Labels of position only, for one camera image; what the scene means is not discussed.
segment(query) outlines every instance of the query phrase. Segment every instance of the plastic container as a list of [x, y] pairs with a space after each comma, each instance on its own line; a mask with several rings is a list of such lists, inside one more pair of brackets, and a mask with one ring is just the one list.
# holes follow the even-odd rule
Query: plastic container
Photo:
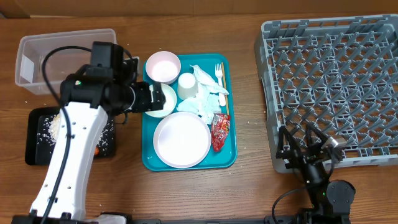
[[305, 123], [347, 140], [336, 167], [398, 164], [397, 29], [398, 15], [263, 23], [254, 52], [276, 171], [292, 172], [275, 157], [279, 128], [305, 146]]
[[[23, 37], [19, 42], [15, 84], [36, 95], [49, 94], [41, 71], [44, 57], [51, 50], [68, 45], [92, 48], [94, 41], [116, 44], [116, 34], [112, 29], [98, 29]], [[59, 92], [61, 82], [89, 62], [90, 53], [84, 50], [63, 50], [51, 56], [46, 72], [54, 90]]]
[[[225, 145], [220, 152], [215, 152], [213, 146], [207, 156], [200, 163], [193, 167], [179, 169], [170, 167], [165, 164], [157, 156], [154, 148], [154, 134], [156, 127], [159, 125], [161, 119], [153, 118], [148, 114], [142, 115], [142, 162], [144, 165], [153, 171], [168, 171], [168, 170], [192, 170], [192, 169], [214, 169], [214, 168], [226, 168], [231, 166], [238, 155], [238, 148], [236, 147], [236, 130], [235, 130], [235, 115], [233, 108], [233, 91], [231, 86], [230, 74], [229, 74], [229, 64], [228, 60], [221, 54], [191, 54], [191, 55], [178, 55], [181, 61], [181, 73], [189, 72], [193, 73], [193, 68], [190, 65], [199, 65], [203, 71], [207, 72], [214, 80], [217, 80], [215, 75], [215, 65], [224, 62], [225, 69], [225, 80], [226, 89], [229, 92], [228, 104], [229, 104], [229, 115], [231, 116], [231, 126], [229, 130], [228, 137], [225, 140]], [[146, 82], [153, 83], [149, 78], [146, 71], [144, 71], [143, 79]], [[170, 85], [174, 91], [177, 91], [178, 83], [174, 82]], [[181, 103], [182, 100], [177, 98], [177, 105]], [[226, 106], [221, 107], [221, 112], [226, 114]]]

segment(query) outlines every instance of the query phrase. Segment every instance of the small white bowl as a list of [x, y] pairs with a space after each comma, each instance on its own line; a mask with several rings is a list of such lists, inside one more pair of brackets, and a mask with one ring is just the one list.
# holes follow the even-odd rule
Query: small white bowl
[[[175, 94], [175, 91], [173, 88], [169, 87], [166, 84], [161, 83], [161, 88], [163, 91], [164, 96], [166, 97], [166, 103], [163, 105], [162, 110], [158, 111], [148, 111], [145, 112], [149, 116], [152, 116], [154, 118], [164, 118], [168, 116], [169, 114], [173, 113], [173, 110], [175, 108], [175, 105], [177, 104], [177, 95]], [[154, 86], [151, 85], [149, 86], [150, 91], [154, 91]]]
[[171, 84], [181, 71], [181, 61], [172, 52], [156, 52], [148, 58], [145, 70], [153, 81]]

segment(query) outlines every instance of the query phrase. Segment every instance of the white cup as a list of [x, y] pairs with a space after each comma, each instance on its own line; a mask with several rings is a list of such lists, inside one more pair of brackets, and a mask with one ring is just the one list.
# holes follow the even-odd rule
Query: white cup
[[181, 100], [194, 97], [198, 93], [197, 79], [191, 73], [181, 74], [178, 78], [177, 94]]

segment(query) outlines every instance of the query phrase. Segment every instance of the chopstick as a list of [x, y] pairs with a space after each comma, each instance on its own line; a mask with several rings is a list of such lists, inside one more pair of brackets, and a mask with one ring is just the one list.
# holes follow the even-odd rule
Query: chopstick
[[[226, 89], [224, 62], [221, 63], [221, 70], [223, 71], [224, 88]], [[225, 103], [226, 103], [226, 114], [229, 115], [228, 97], [226, 95], [225, 95]]]

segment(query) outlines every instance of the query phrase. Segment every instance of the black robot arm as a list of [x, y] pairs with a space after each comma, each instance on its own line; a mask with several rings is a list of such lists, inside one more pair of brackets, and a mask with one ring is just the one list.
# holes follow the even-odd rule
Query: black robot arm
[[165, 97], [160, 83], [154, 91], [146, 82], [137, 82], [138, 59], [120, 45], [94, 42], [89, 65], [70, 74], [61, 84], [61, 101], [90, 103], [102, 106], [109, 115], [141, 113], [163, 109]]
[[[312, 203], [312, 208], [302, 208], [296, 216], [284, 222], [291, 224], [350, 223], [349, 213], [355, 188], [347, 181], [329, 180], [334, 164], [342, 160], [341, 150], [346, 141], [343, 138], [328, 138], [311, 124], [307, 124], [305, 139], [307, 146], [300, 147], [285, 126], [279, 129], [276, 157], [288, 160], [285, 165], [287, 169], [300, 171], [305, 184], [303, 189], [307, 190]], [[289, 150], [284, 149], [284, 140], [289, 144]], [[331, 159], [331, 169], [328, 173], [323, 162], [329, 159]], [[279, 219], [273, 216], [272, 222], [275, 221]]]

